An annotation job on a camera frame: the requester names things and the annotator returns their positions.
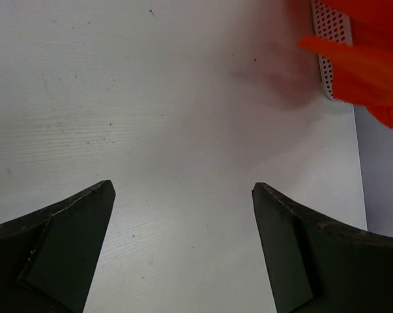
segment white perforated basket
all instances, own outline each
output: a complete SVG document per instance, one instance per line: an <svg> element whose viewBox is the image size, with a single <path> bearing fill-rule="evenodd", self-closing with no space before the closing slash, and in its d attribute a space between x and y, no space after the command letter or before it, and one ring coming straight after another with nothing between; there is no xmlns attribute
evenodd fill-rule
<svg viewBox="0 0 393 313"><path fill-rule="evenodd" d="M312 1L313 24L315 34L334 42L352 44L351 24L347 15L334 10L322 3L320 0ZM335 100L332 96L332 64L326 57L319 56L319 67L321 68L322 87L328 98Z"/></svg>

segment orange plastic bag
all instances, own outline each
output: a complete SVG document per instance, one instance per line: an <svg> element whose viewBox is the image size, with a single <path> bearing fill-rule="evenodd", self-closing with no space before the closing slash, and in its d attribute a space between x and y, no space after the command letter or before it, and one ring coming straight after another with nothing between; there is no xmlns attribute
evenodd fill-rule
<svg viewBox="0 0 393 313"><path fill-rule="evenodd" d="M332 61L335 98L367 107L393 128L393 0L324 2L350 16L355 46L316 37L300 45Z"/></svg>

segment white surface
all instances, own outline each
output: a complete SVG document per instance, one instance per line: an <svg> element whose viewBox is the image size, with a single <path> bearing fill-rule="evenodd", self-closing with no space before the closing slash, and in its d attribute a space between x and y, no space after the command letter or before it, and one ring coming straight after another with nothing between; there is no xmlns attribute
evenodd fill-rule
<svg viewBox="0 0 393 313"><path fill-rule="evenodd" d="M292 2L0 1L0 222L117 191L86 312L275 312L257 181L366 227L353 109Z"/></svg>
<svg viewBox="0 0 393 313"><path fill-rule="evenodd" d="M350 17L337 11L321 0L311 0L313 26L318 37L345 44L352 44ZM321 71L322 88L328 98L332 96L332 63L330 59L319 56L319 69Z"/></svg>

